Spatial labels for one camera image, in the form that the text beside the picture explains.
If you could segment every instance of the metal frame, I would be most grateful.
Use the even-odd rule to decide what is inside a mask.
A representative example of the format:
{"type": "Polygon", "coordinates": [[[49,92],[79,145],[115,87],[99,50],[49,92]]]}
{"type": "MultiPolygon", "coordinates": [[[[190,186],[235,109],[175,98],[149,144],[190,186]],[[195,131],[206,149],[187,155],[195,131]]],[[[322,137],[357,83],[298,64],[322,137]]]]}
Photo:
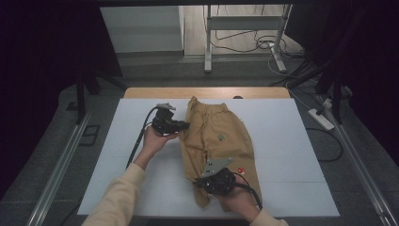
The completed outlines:
{"type": "Polygon", "coordinates": [[[284,5],[282,16],[212,16],[211,5],[208,5],[206,18],[205,72],[212,71],[211,31],[213,30],[278,30],[274,44],[269,43],[273,57],[280,73],[286,73],[279,51],[279,42],[288,21],[291,5],[284,5]]]}
{"type": "Polygon", "coordinates": [[[86,114],[80,124],[76,124],[73,128],[72,135],[68,140],[67,145],[62,151],[61,156],[56,163],[55,168],[46,184],[46,187],[41,192],[40,198],[36,203],[31,216],[26,225],[41,225],[47,216],[48,210],[53,202],[53,199],[58,191],[58,188],[64,178],[65,172],[70,165],[76,146],[82,136],[86,125],[88,124],[89,114],[86,114]]]}
{"type": "Polygon", "coordinates": [[[393,212],[385,200],[381,190],[378,185],[375,183],[375,180],[371,176],[370,172],[367,170],[363,161],[361,160],[358,151],[356,150],[355,145],[352,143],[349,135],[346,134],[345,129],[341,124],[338,124],[332,115],[329,109],[326,110],[327,117],[334,124],[336,131],[339,135],[340,141],[342,142],[345,153],[349,161],[352,164],[356,174],[359,177],[361,184],[363,185],[364,190],[369,196],[370,201],[372,202],[379,218],[385,226],[398,225],[398,221],[393,215],[393,212]]]}

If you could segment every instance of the power strip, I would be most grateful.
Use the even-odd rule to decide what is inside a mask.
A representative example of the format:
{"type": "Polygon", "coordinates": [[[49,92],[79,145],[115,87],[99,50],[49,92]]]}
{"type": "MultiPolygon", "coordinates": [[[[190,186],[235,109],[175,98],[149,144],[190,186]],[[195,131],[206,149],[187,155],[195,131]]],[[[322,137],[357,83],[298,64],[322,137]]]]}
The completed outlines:
{"type": "Polygon", "coordinates": [[[319,124],[323,126],[323,128],[325,128],[327,131],[330,131],[333,128],[335,128],[334,125],[331,124],[331,122],[329,122],[322,114],[317,115],[316,112],[317,112],[316,109],[308,111],[311,117],[314,118],[317,122],[319,122],[319,124]]]}

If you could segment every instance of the pant leg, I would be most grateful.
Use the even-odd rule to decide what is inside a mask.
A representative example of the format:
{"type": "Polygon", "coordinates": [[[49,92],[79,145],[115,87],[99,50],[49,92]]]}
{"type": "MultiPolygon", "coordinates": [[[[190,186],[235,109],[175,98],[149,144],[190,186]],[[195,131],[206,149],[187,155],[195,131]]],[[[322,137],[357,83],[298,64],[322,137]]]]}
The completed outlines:
{"type": "MultiPolygon", "coordinates": [[[[261,197],[250,136],[227,106],[206,105],[193,97],[185,120],[190,122],[190,128],[180,133],[185,177],[189,180],[201,177],[207,159],[231,157],[229,170],[244,169],[243,176],[261,197]]],[[[209,203],[205,191],[194,187],[194,192],[199,206],[209,203]]]]}

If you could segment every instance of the metal rail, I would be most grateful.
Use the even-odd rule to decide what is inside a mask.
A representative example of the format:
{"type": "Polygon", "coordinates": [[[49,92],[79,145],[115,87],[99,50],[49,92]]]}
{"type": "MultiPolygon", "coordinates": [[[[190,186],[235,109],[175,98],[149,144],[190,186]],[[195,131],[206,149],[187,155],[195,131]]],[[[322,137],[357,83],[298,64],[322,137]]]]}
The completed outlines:
{"type": "Polygon", "coordinates": [[[393,212],[385,200],[381,190],[375,183],[375,180],[371,176],[370,172],[367,170],[363,161],[361,160],[358,151],[353,145],[351,139],[348,134],[346,134],[343,126],[338,124],[335,118],[333,117],[331,111],[326,109],[327,117],[334,124],[338,135],[340,136],[340,140],[343,143],[344,149],[346,150],[347,157],[351,162],[356,174],[359,177],[361,184],[364,187],[367,195],[369,196],[370,201],[372,202],[378,216],[380,217],[382,223],[385,226],[398,226],[398,221],[393,215],[393,212]]]}
{"type": "Polygon", "coordinates": [[[59,185],[64,178],[65,172],[70,165],[76,146],[82,136],[86,125],[88,124],[89,114],[87,113],[80,124],[75,125],[72,135],[68,140],[67,145],[62,151],[61,156],[56,163],[56,166],[47,182],[46,187],[43,189],[35,209],[33,210],[26,225],[41,225],[48,213],[50,205],[58,191],[59,185]]]}

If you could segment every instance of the white tabletop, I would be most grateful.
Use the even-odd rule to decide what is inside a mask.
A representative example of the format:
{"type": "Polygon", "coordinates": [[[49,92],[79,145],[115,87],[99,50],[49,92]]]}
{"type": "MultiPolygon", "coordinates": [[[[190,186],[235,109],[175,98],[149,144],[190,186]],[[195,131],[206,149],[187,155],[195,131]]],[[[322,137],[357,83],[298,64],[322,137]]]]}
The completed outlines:
{"type": "MultiPolygon", "coordinates": [[[[275,217],[337,217],[327,182],[317,162],[293,99],[201,100],[226,103],[251,136],[262,190],[263,207],[275,217]]],[[[156,104],[177,108],[173,120],[184,120],[189,100],[121,99],[103,150],[79,208],[87,215],[109,182],[122,175],[148,112],[156,104]]],[[[147,179],[135,215],[168,218],[237,218],[223,212],[215,198],[201,209],[191,182],[184,178],[179,139],[171,140],[146,169],[147,179]]]]}

